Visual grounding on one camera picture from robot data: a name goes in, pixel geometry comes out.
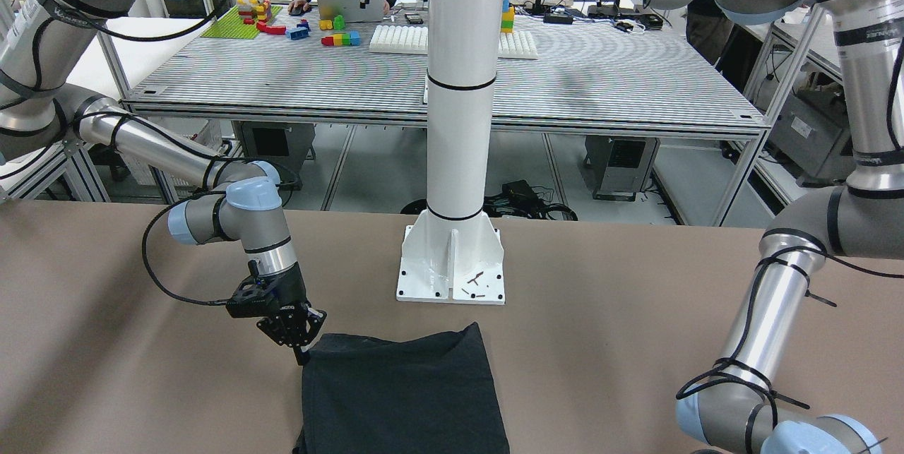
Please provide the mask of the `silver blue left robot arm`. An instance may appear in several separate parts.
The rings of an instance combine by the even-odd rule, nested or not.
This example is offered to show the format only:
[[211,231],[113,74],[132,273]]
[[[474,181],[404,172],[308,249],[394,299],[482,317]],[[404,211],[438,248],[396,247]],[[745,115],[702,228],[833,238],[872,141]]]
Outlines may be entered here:
[[[715,1],[737,23],[762,23],[803,0]],[[771,382],[811,277],[827,258],[902,258],[902,0],[816,2],[833,20],[855,170],[775,216],[720,357],[676,394],[680,429],[735,453],[884,450],[845,415],[783,410]]]

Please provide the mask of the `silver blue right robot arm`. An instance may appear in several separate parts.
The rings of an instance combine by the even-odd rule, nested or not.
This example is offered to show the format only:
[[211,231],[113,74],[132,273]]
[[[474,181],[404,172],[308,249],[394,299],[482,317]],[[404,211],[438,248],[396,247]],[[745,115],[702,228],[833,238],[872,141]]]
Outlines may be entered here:
[[307,299],[274,165],[230,159],[68,83],[107,20],[136,0],[25,0],[2,44],[2,158],[22,157],[66,138],[108,145],[201,187],[167,210],[172,238],[201,245],[238,241],[251,274],[229,299],[233,318],[254,318],[297,363],[309,359],[326,313]]

